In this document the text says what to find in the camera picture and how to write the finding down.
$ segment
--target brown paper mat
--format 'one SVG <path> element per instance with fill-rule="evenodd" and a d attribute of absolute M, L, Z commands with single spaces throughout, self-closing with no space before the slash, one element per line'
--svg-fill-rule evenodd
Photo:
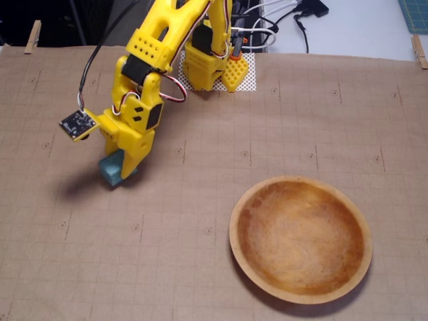
<path fill-rule="evenodd" d="M 1 321 L 428 320 L 428 73 L 416 63 L 257 55 L 257 92 L 168 103 L 152 153 L 112 190 L 99 133 L 75 144 L 58 126 L 91 51 L 0 55 Z M 95 112 L 122 53 L 104 48 L 90 70 Z M 284 173 L 334 185 L 369 222 L 368 277 L 335 302 L 277 300 L 234 263 L 234 203 Z"/>

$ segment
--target black cable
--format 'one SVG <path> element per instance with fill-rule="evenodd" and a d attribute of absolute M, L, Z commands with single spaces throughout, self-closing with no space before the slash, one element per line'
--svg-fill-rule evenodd
<path fill-rule="evenodd" d="M 267 32 L 267 31 L 252 31 L 251 33 L 248 33 L 246 36 L 249 37 L 249 36 L 252 36 L 252 35 L 260 35 L 260 34 L 262 34 L 262 35 L 271 35 L 271 33 Z"/>
<path fill-rule="evenodd" d="M 124 18 L 126 14 L 139 2 L 140 0 L 132 0 L 132 2 L 119 14 L 119 16 L 113 21 L 113 23 L 110 25 L 110 27 L 106 30 L 104 35 L 102 36 L 101 40 L 98 42 L 98 45 L 96 46 L 94 52 L 92 52 L 92 55 L 90 56 L 88 62 L 86 63 L 85 70 L 82 74 L 82 79 L 80 80 L 80 86 L 79 86 L 79 95 L 80 98 L 82 97 L 82 90 L 85 86 L 86 76 L 88 75 L 89 67 L 91 66 L 92 62 L 94 61 L 97 53 L 100 51 L 102 45 L 106 41 L 107 37 L 112 33 L 113 29 L 116 28 L 116 26 L 119 24 L 119 22 Z M 82 101 L 79 101 L 80 109 L 83 110 L 84 104 L 83 99 Z"/>
<path fill-rule="evenodd" d="M 301 2 L 301 3 L 299 3 L 294 9 L 292 9 L 291 11 L 289 11 L 289 12 L 287 12 L 285 15 L 283 15 L 283 16 L 281 16 L 277 21 L 275 21 L 275 25 L 278 27 L 278 30 L 277 31 L 274 31 L 274 30 L 272 30 L 273 32 L 275 32 L 275 33 L 277 33 L 278 31 L 279 31 L 279 26 L 278 26 L 278 24 L 282 21 L 282 20 L 284 20 L 286 17 L 288 17 L 289 15 L 291 15 L 292 13 L 295 13 L 295 12 L 301 12 L 301 11 L 305 11 L 305 10 L 307 10 L 307 8 L 308 8 L 308 4 L 307 4 L 307 2 L 305 2 L 305 1 L 303 1 L 303 2 Z M 269 37 L 271 36 L 271 34 L 269 34 L 265 39 L 264 39 L 264 41 L 261 43 L 261 44 L 259 44 L 259 45 L 264 45 L 266 42 L 268 42 L 268 39 L 269 39 Z"/>
<path fill-rule="evenodd" d="M 305 37 L 305 43 L 306 43 L 306 53 L 309 53 L 309 45 L 308 45 L 308 37 L 306 36 L 306 28 L 303 26 L 303 24 L 299 21 L 300 15 L 294 16 L 294 21 L 297 23 L 297 26 L 302 30 L 303 36 Z"/>
<path fill-rule="evenodd" d="M 239 14 L 239 15 L 232 15 L 232 19 L 233 18 L 235 18 L 235 19 L 241 19 L 241 18 L 246 18 L 246 17 L 251 17 L 252 15 L 251 14 L 249 14 L 249 13 L 246 13 L 246 14 Z M 269 19 L 267 19 L 267 18 L 265 18 L 265 17 L 262 17 L 261 15 L 255 15 L 258 19 L 261 19 L 261 20 L 264 20 L 264 21 L 266 21 L 266 22 L 268 22 L 268 23 L 270 23 L 272 26 L 276 26 L 276 28 L 278 28 L 278 24 L 276 23 L 276 22 L 273 22 L 272 20 L 269 20 Z"/>
<path fill-rule="evenodd" d="M 293 10 L 291 10 L 290 12 L 287 12 L 285 15 L 283 15 L 282 17 L 280 17 L 277 21 L 275 21 L 275 25 L 278 26 L 278 23 L 281 22 L 283 19 L 285 19 L 286 17 L 288 17 L 289 15 L 291 15 L 292 13 L 297 12 L 296 8 L 294 8 Z M 268 42 L 269 37 L 271 36 L 271 34 L 267 35 L 267 37 L 263 40 L 263 42 L 260 45 L 264 45 L 266 42 Z"/>

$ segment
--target blue block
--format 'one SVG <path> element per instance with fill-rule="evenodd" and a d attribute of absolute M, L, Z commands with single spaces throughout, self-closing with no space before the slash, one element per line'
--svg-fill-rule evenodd
<path fill-rule="evenodd" d="M 122 163 L 125 152 L 123 149 L 118 149 L 113 154 L 103 158 L 98 164 L 100 165 L 100 170 L 102 176 L 112 185 L 117 185 L 123 181 L 120 177 L 120 172 L 122 171 Z"/>

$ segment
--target wooden bowl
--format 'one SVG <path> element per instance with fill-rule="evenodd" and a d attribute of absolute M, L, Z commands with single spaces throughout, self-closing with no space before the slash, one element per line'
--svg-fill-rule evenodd
<path fill-rule="evenodd" d="M 345 295 L 372 257 L 358 208 L 335 188 L 303 177 L 275 177 L 248 190 L 233 209 L 229 238 L 254 283 L 300 304 Z"/>

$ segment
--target yellow robotic arm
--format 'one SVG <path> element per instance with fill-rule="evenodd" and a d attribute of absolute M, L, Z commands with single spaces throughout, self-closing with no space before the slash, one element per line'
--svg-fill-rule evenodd
<path fill-rule="evenodd" d="M 112 185 L 131 175 L 150 152 L 163 98 L 171 99 L 160 93 L 160 82 L 173 70 L 184 45 L 183 71 L 196 90 L 211 90 L 223 76 L 232 92 L 248 71 L 245 60 L 229 60 L 231 0 L 188 0 L 176 7 L 177 0 L 156 0 L 134 32 L 126 46 L 129 55 L 116 63 L 112 108 L 98 116 L 82 108 L 60 122 L 75 141 L 100 128 L 107 154 L 100 162 L 101 171 Z"/>

